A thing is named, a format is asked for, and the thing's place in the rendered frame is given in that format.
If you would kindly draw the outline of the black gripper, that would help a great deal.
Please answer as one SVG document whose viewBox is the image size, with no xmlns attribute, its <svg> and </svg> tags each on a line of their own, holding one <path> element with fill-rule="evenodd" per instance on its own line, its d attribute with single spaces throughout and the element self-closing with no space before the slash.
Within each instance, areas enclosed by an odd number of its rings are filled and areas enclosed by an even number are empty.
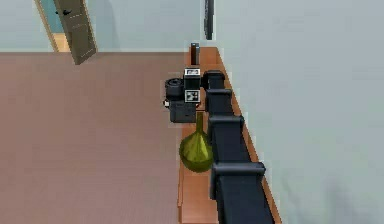
<svg viewBox="0 0 384 224">
<path fill-rule="evenodd" d="M 165 99 L 163 105 L 169 109 L 173 123 L 195 123 L 196 104 L 185 101 L 184 81 L 171 78 L 165 81 Z"/>
</svg>

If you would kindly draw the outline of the green bulbous vase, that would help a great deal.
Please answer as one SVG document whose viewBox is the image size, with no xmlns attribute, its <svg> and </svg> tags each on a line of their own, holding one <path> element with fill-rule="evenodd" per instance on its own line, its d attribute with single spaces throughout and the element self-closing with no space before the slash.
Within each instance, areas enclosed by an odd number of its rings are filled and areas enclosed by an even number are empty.
<svg viewBox="0 0 384 224">
<path fill-rule="evenodd" d="M 183 165 L 195 173 L 208 171 L 214 161 L 208 135 L 204 132 L 203 118 L 204 114 L 198 112 L 195 131 L 181 141 L 179 148 L 179 156 Z"/>
</svg>

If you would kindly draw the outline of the dark brown upright book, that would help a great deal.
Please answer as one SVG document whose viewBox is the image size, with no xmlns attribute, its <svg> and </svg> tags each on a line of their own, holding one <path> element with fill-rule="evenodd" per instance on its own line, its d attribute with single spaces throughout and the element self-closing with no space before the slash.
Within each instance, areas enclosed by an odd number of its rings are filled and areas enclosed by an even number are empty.
<svg viewBox="0 0 384 224">
<path fill-rule="evenodd" d="M 191 44 L 190 53 L 191 53 L 191 64 L 198 65 L 199 64 L 199 44 L 198 43 Z"/>
</svg>

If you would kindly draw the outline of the brown wooden shelf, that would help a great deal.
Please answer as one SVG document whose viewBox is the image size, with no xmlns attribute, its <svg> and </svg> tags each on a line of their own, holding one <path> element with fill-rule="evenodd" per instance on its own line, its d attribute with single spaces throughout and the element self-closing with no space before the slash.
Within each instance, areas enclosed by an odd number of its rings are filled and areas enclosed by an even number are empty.
<svg viewBox="0 0 384 224">
<path fill-rule="evenodd" d="M 221 55 L 217 47 L 201 47 L 200 63 L 202 70 L 219 69 L 223 72 L 226 79 L 228 75 L 225 70 Z M 234 105 L 235 115 L 241 115 L 236 96 L 232 96 L 232 105 Z M 182 137 L 187 137 L 194 132 L 195 125 L 182 125 Z M 245 145 L 252 162 L 257 162 L 258 155 L 255 151 L 253 141 L 245 125 L 242 130 L 245 137 Z M 179 183 L 178 183 L 178 219 L 179 224 L 219 224 L 217 205 L 209 199 L 209 174 L 210 171 L 203 173 L 193 173 L 180 165 Z M 279 211 L 273 199 L 268 182 L 262 179 L 262 191 L 267 201 L 267 208 L 272 214 L 273 224 L 283 224 L 279 215 Z"/>
</svg>

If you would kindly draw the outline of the grey-brown room door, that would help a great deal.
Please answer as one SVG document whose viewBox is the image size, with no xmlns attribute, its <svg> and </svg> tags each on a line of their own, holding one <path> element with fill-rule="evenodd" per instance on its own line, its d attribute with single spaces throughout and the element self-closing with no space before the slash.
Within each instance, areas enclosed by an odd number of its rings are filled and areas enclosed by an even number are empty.
<svg viewBox="0 0 384 224">
<path fill-rule="evenodd" d="M 53 0 L 60 18 L 67 43 L 76 65 L 88 60 L 96 53 L 93 35 L 85 0 Z M 63 10 L 72 10 L 63 15 Z"/>
</svg>

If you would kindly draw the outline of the dark framed wall picture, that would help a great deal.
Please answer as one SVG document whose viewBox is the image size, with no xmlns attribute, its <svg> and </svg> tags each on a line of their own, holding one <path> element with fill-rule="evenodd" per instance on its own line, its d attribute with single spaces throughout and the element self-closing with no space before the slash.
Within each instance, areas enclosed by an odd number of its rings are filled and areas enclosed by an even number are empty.
<svg viewBox="0 0 384 224">
<path fill-rule="evenodd" d="M 204 33 L 207 40 L 213 38 L 214 0 L 204 2 Z"/>
</svg>

